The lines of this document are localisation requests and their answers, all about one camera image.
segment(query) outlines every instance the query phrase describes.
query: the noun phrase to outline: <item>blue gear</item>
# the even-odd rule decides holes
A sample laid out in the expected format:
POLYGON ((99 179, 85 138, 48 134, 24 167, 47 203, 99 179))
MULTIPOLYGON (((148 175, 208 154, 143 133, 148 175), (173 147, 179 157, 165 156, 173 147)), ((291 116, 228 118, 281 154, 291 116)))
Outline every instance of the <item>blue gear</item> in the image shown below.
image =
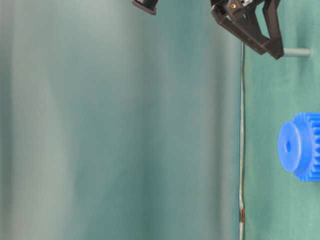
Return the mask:
POLYGON ((278 155, 283 168, 303 182, 320 182, 320 113, 301 112, 282 125, 278 155))

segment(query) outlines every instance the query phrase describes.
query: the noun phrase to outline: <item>green fabric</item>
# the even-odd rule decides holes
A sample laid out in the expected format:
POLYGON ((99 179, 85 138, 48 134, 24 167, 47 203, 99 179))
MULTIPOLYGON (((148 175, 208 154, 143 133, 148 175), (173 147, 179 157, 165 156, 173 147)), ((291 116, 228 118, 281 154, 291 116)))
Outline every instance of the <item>green fabric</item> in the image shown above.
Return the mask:
POLYGON ((245 57, 245 239, 319 239, 320 185, 302 183, 278 159, 282 124, 299 112, 320 112, 319 1, 282 0, 286 48, 311 48, 310 58, 245 57))
POLYGON ((1 240, 235 240, 240 41, 209 1, 0 0, 1 240))

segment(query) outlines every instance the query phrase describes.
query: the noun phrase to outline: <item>gear hole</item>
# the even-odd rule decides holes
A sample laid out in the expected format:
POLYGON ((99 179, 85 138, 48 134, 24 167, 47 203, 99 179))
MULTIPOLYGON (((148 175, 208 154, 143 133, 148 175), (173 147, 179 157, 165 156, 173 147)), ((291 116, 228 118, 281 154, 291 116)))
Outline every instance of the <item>gear hole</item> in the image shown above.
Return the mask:
POLYGON ((286 142, 285 149, 288 153, 291 151, 291 143, 289 141, 286 142))

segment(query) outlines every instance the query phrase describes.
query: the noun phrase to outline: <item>green backdrop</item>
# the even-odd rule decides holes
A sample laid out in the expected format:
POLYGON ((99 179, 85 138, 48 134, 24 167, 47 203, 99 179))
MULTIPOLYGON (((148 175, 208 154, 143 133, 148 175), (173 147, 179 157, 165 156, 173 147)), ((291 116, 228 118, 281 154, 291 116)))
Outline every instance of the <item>green backdrop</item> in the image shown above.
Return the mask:
POLYGON ((310 48, 310 58, 276 61, 246 49, 247 240, 318 239, 320 235, 320 185, 299 182, 282 168, 277 153, 278 133, 284 122, 299 112, 320 112, 318 3, 282 0, 279 5, 284 46, 310 48))
POLYGON ((240 51, 208 0, 0 0, 0 239, 237 239, 240 51))

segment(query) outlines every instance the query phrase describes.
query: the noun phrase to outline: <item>metal peg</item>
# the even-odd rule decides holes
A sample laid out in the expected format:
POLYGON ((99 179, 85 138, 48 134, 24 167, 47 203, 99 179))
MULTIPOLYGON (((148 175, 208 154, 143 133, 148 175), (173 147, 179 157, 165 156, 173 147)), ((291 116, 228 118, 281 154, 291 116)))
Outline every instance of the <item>metal peg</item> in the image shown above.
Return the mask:
POLYGON ((284 48, 284 57, 308 58, 311 55, 309 48, 284 48))

